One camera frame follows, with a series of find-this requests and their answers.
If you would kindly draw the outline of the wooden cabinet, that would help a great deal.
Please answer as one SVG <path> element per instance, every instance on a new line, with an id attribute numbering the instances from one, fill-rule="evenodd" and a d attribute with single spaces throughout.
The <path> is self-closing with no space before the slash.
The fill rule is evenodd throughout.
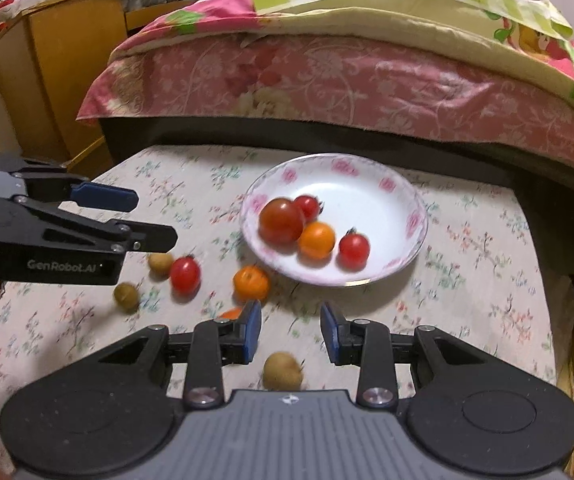
<path id="1" fill-rule="evenodd" d="M 87 89 L 128 36 L 195 1 L 49 0 L 14 18 L 0 33 L 0 94 L 22 154 L 111 167 L 100 128 L 76 119 Z"/>

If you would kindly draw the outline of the oval cherry tomato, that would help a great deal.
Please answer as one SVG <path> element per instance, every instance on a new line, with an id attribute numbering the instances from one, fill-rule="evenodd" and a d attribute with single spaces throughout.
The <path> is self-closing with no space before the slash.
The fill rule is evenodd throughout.
<path id="1" fill-rule="evenodd" d="M 176 259 L 168 274 L 172 289 L 180 296 L 191 296 L 201 283 L 201 269 L 193 256 Z"/>

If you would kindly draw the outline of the pink floral bed sheet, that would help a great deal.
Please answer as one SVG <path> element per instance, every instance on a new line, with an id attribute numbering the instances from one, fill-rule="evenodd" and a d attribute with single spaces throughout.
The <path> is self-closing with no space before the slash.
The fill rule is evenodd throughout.
<path id="1" fill-rule="evenodd" d="M 247 117 L 465 143 L 574 167 L 574 109 L 489 70 L 386 42 L 227 35 L 118 58 L 78 118 Z"/>

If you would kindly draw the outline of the longan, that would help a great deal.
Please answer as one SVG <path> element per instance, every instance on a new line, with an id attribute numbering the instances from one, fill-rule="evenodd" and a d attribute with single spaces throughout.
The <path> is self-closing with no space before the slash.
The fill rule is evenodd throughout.
<path id="1" fill-rule="evenodd" d="M 113 289 L 113 299 L 116 305 L 127 313 L 136 312 L 139 308 L 139 290 L 132 284 L 123 282 Z"/>

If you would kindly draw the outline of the white floral plate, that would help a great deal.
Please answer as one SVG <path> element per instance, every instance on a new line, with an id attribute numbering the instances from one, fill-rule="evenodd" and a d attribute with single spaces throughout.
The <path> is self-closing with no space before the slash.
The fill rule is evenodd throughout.
<path id="1" fill-rule="evenodd" d="M 370 244 L 366 266 L 345 269 L 338 250 L 322 261 L 306 260 L 291 245 L 267 243 L 259 234 L 259 214 L 274 198 L 300 195 L 323 203 L 318 216 L 342 237 L 349 229 Z M 411 263 L 429 227 L 424 202 L 401 174 L 373 160 L 348 154 L 314 154 L 287 160 L 266 170 L 248 188 L 240 210 L 244 240 L 252 252 L 278 273 L 325 287 L 365 285 L 388 278 Z"/>

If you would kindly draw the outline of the longan fruit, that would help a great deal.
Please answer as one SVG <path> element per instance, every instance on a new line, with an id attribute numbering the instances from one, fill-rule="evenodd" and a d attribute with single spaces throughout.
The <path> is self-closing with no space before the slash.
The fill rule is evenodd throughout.
<path id="1" fill-rule="evenodd" d="M 154 252 L 148 256 L 148 266 L 150 272 L 159 278 L 167 278 L 170 274 L 175 259 L 172 254 L 166 252 Z"/>
<path id="2" fill-rule="evenodd" d="M 300 391 L 302 382 L 302 367 L 291 353 L 278 351 L 266 359 L 262 374 L 266 390 Z"/>

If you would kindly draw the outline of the cherry tomato with stem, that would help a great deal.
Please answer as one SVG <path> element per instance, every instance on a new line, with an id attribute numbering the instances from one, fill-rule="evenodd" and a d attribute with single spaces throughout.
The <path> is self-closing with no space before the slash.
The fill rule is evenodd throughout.
<path id="1" fill-rule="evenodd" d="M 306 222 L 316 221 L 323 210 L 323 203 L 315 196 L 300 195 L 293 200 L 302 211 Z"/>

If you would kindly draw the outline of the small smooth orange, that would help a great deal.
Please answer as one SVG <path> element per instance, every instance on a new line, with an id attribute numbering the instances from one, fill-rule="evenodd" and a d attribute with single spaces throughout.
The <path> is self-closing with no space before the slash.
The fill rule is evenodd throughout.
<path id="1" fill-rule="evenodd" d="M 298 239 L 299 252 L 311 260 L 327 259 L 336 244 L 336 233 L 327 223 L 315 221 L 308 224 Z"/>

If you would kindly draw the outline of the large mandarin orange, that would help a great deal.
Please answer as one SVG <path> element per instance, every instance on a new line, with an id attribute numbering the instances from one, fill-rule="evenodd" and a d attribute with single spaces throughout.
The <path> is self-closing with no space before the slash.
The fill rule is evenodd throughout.
<path id="1" fill-rule="evenodd" d="M 242 308 L 232 308 L 227 311 L 221 312 L 218 317 L 219 318 L 226 318 L 226 320 L 236 320 L 240 317 L 242 312 Z"/>

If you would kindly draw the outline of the small mandarin orange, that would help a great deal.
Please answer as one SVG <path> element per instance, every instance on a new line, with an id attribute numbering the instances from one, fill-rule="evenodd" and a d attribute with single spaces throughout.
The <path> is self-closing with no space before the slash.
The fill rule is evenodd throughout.
<path id="1" fill-rule="evenodd" d="M 232 287 L 240 302 L 263 302 L 270 293 L 270 278 L 258 266 L 245 266 L 232 277 Z"/>

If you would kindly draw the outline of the floral tablecloth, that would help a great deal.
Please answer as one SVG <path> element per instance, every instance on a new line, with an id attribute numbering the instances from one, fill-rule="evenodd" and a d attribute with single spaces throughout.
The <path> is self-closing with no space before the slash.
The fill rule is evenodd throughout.
<path id="1" fill-rule="evenodd" d="M 297 160 L 275 151 L 168 146 L 116 166 L 104 183 L 137 192 L 135 220 L 176 229 L 174 252 L 195 256 L 199 288 L 191 300 L 177 300 L 141 252 L 126 256 L 121 274 L 139 292 L 133 314 L 116 306 L 108 286 L 9 284 L 0 300 L 0 410 L 30 380 L 148 324 L 184 332 L 228 311 L 234 274 L 252 264 L 270 278 L 258 359 L 293 352 L 308 388 L 347 387 L 357 376 L 324 355 L 317 321 L 324 301 L 403 334 L 433 324 L 538 377 L 555 376 L 535 249 L 514 194 L 504 188 L 384 171 L 346 156 Z M 363 270 L 307 263 L 259 238 L 262 207 L 301 194 L 322 200 L 322 218 L 337 234 L 357 228 L 368 237 L 372 252 Z"/>

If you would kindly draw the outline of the yellow green quilt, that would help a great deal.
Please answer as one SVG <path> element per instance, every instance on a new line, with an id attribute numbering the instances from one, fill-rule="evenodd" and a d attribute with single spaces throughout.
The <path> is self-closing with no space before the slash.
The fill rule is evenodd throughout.
<path id="1" fill-rule="evenodd" d="M 542 0 L 201 0 L 153 21 L 111 57 L 234 32 L 390 42 L 528 82 L 574 106 L 573 29 Z"/>

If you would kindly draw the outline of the large red tomato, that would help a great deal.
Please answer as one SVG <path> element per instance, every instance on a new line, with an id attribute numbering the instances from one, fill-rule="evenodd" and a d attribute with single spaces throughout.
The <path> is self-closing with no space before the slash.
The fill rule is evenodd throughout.
<path id="1" fill-rule="evenodd" d="M 302 210 L 288 198 L 275 198 L 259 214 L 259 234 L 267 243 L 288 245 L 296 242 L 304 229 Z"/>

